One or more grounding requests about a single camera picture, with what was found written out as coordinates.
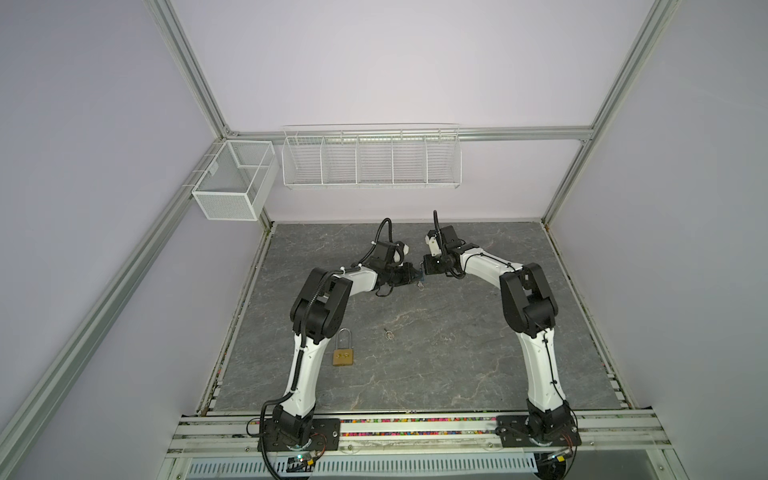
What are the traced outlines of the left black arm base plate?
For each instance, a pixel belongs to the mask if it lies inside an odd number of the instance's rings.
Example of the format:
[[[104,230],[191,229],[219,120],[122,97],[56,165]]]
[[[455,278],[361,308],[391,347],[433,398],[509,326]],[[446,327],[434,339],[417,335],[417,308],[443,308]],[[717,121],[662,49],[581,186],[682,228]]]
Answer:
[[[339,418],[314,418],[308,423],[293,420],[266,420],[265,435],[258,443],[258,450],[264,447],[268,452],[299,450],[336,451],[341,438]]]

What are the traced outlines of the brass padlock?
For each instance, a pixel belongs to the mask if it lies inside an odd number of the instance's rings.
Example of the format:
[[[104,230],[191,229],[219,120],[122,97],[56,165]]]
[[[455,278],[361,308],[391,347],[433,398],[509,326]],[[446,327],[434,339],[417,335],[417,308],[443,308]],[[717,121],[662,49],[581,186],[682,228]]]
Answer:
[[[352,366],[354,364],[353,334],[348,328],[341,328],[335,336],[332,365],[334,367]]]

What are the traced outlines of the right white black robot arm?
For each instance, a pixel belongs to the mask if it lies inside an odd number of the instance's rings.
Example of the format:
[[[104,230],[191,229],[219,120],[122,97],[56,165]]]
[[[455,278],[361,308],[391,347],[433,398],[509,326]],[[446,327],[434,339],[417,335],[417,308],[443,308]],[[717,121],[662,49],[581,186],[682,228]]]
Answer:
[[[559,307],[543,268],[492,255],[460,239],[452,226],[435,224],[425,243],[425,274],[475,276],[499,289],[504,319],[520,342],[526,367],[528,419],[523,431],[536,445],[560,439],[579,445],[578,419],[563,392],[555,356]]]

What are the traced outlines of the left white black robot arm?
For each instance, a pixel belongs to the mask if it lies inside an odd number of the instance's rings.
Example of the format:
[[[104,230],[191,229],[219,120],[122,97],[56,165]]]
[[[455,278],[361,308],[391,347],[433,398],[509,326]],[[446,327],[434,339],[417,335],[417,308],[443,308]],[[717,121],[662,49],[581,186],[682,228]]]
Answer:
[[[273,420],[293,441],[304,444],[311,435],[323,355],[341,330],[349,299],[418,282],[422,273],[406,260],[408,252],[402,241],[375,241],[350,267],[310,272],[289,313],[294,351],[286,390],[272,402]]]

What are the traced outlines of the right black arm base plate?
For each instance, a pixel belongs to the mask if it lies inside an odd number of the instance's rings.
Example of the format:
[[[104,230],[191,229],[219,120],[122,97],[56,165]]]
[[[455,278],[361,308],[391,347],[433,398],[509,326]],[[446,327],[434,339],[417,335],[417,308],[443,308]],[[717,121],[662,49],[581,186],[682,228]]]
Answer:
[[[500,415],[496,419],[494,434],[505,448],[582,445],[573,419],[552,420],[528,415]]]

